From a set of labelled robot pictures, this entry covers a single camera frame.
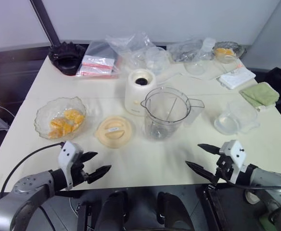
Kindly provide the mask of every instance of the blender lid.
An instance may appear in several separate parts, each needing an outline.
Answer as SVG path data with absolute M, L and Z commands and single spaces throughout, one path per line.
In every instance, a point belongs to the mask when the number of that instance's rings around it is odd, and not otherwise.
M 100 143 L 109 148 L 120 148 L 130 140 L 132 126 L 123 117 L 110 116 L 99 125 L 95 136 Z

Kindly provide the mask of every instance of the small glass bowl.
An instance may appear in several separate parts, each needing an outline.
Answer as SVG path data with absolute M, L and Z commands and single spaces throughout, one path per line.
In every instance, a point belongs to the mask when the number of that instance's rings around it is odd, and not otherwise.
M 58 98 L 48 102 L 45 106 L 38 109 L 34 125 L 36 132 L 39 133 L 39 136 L 50 139 L 49 132 L 51 131 L 51 120 L 57 117 L 64 117 L 64 111 L 69 109 L 76 109 L 82 113 L 85 117 L 84 121 L 76 130 L 66 134 L 65 136 L 52 140 L 66 141 L 73 139 L 79 133 L 79 131 L 81 131 L 81 128 L 85 124 L 86 120 L 86 108 L 78 97 Z
M 231 49 L 234 55 L 219 53 L 218 48 Z M 245 48 L 236 42 L 217 42 L 213 48 L 213 53 L 218 61 L 229 64 L 239 59 L 245 53 Z

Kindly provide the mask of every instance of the clear plastic bag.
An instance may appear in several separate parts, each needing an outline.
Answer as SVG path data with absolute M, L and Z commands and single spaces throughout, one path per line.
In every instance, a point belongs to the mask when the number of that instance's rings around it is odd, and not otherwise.
M 117 78 L 121 59 L 106 41 L 92 41 L 78 68 L 77 77 Z
M 121 38 L 107 36 L 106 41 L 130 69 L 145 68 L 145 53 L 148 48 L 155 46 L 145 32 Z
M 166 50 L 174 62 L 189 62 L 203 45 L 203 39 L 194 37 L 187 41 L 167 45 Z

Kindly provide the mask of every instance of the plastic pitcher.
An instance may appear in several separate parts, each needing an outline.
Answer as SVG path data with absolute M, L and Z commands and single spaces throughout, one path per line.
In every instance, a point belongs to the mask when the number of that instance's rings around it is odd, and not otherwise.
M 191 124 L 204 109 L 201 100 L 189 99 L 182 92 L 168 87 L 150 91 L 141 102 L 145 107 L 145 134 L 156 140 L 170 137 L 183 121 Z
M 222 134 L 247 133 L 257 128 L 257 111 L 248 102 L 228 103 L 227 109 L 214 121 L 214 127 Z

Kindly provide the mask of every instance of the white tabletop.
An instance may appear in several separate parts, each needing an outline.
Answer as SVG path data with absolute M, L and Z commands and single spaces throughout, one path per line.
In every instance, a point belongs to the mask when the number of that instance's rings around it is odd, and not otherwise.
M 9 172 L 23 157 L 54 143 L 39 137 L 33 123 L 40 107 L 61 96 L 79 96 L 87 107 L 86 126 L 73 142 L 85 152 L 97 151 L 99 154 L 85 164 L 84 170 L 91 173 L 102 165 L 112 165 L 103 178 L 90 185 L 82 183 L 75 190 L 205 183 L 208 181 L 195 174 L 184 161 L 196 162 L 215 173 L 217 157 L 206 153 L 197 144 L 221 146 L 233 139 L 238 139 L 245 148 L 246 164 L 281 173 L 281 115 L 275 108 L 258 113 L 260 127 L 248 134 L 225 136 L 215 130 L 213 121 L 225 109 L 227 102 L 244 100 L 238 90 L 227 90 L 216 80 L 203 82 L 177 76 L 166 85 L 182 90 L 190 98 L 203 100 L 205 109 L 190 127 L 181 126 L 167 141 L 156 142 L 144 138 L 144 118 L 131 115 L 124 109 L 124 93 L 117 88 L 120 82 L 124 83 L 123 79 L 74 80 L 60 74 L 46 59 L 0 147 L 0 189 Z M 103 146 L 93 135 L 99 123 L 111 115 L 134 121 L 132 139 L 119 149 Z M 13 174 L 6 191 L 10 191 L 23 176 L 57 169 L 59 151 L 59 147 L 54 147 L 27 159 Z

